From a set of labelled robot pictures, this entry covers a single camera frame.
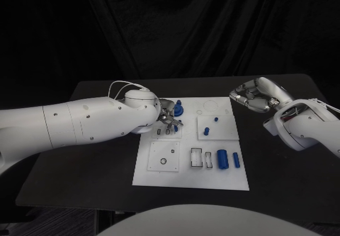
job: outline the table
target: table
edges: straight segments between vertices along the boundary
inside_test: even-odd
[[[228,96],[258,76],[134,81],[158,97]],[[267,75],[295,98],[326,100],[307,75]],[[111,81],[78,84],[71,100],[107,96]],[[133,186],[140,136],[40,154],[20,190],[20,206],[141,212],[177,204],[239,207],[287,220],[340,223],[340,159],[316,145],[297,152],[272,137],[259,114],[232,102],[249,191]]]

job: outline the floor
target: floor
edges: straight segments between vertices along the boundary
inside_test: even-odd
[[[10,224],[10,236],[94,236],[95,210],[36,207],[29,215],[36,218],[29,223]],[[294,222],[323,236],[340,236],[340,226]]]

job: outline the circular cutout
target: circular cutout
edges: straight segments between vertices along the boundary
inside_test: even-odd
[[[212,100],[205,102],[203,107],[209,112],[215,112],[218,110],[218,104]]]

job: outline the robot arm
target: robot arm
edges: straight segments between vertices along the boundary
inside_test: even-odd
[[[42,151],[148,132],[158,120],[180,125],[173,107],[173,101],[141,88],[130,90],[122,100],[97,97],[0,111],[0,174]]]
[[[238,95],[241,91],[246,92],[246,98]],[[339,109],[317,99],[294,100],[285,89],[264,77],[243,83],[229,96],[255,112],[275,108],[277,113],[264,127],[294,150],[304,150],[320,142],[340,157],[340,121],[327,107],[340,112]]]

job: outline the blue object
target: blue object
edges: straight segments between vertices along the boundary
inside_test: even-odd
[[[235,152],[235,153],[232,153],[232,156],[233,156],[235,167],[239,168],[239,155]]]
[[[205,128],[205,135],[206,136],[209,135],[209,128],[207,127]]]
[[[225,170],[229,168],[226,150],[218,151],[218,167]]]
[[[177,100],[177,103],[174,105],[174,116],[179,117],[183,114],[183,106],[180,100]]]

